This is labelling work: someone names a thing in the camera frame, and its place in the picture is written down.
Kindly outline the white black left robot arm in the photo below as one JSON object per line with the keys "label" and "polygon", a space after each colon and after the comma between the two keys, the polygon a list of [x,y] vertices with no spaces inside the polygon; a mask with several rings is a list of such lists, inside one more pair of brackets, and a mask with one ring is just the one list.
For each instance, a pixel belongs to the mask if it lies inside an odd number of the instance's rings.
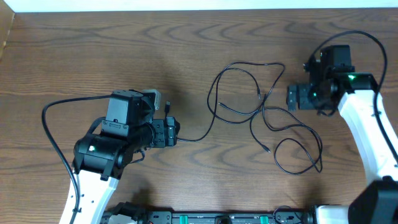
{"label": "white black left robot arm", "polygon": [[114,90],[105,117],[98,118],[73,149],[73,177],[60,223],[99,223],[135,153],[177,143],[179,123],[155,119],[157,90]]}

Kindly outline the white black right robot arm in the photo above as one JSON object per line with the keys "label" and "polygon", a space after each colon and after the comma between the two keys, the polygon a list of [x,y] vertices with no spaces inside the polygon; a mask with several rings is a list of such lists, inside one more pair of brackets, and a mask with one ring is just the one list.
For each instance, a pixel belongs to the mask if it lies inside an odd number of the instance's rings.
{"label": "white black right robot arm", "polygon": [[397,223],[397,135],[370,73],[343,72],[290,85],[288,109],[339,112],[351,131],[367,186],[350,205],[317,205],[305,223]]}

